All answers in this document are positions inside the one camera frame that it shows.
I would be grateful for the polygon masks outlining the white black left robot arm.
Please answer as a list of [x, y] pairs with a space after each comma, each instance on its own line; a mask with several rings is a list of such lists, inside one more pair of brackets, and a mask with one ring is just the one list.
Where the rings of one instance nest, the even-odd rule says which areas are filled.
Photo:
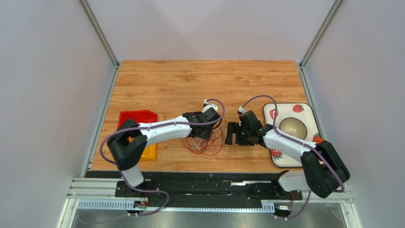
[[113, 156], [111, 163], [120, 171], [127, 185], [137, 187], [144, 182], [138, 164], [146, 147], [178, 138], [208, 140], [215, 124], [223, 117], [224, 114], [218, 113], [218, 106], [207, 100], [201, 112], [184, 113], [166, 121], [137, 123], [129, 119], [100, 146], [107, 145]]

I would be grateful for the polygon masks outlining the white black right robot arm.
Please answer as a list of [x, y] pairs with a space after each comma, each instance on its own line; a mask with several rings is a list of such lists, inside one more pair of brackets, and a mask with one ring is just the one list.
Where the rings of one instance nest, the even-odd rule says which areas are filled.
[[227, 124], [225, 144], [260, 145], [298, 161], [301, 171], [282, 171], [272, 183], [282, 192], [311, 191], [320, 198], [344, 192], [350, 173], [332, 143], [310, 142], [286, 134], [273, 124], [262, 124], [252, 110], [242, 108], [239, 121]]

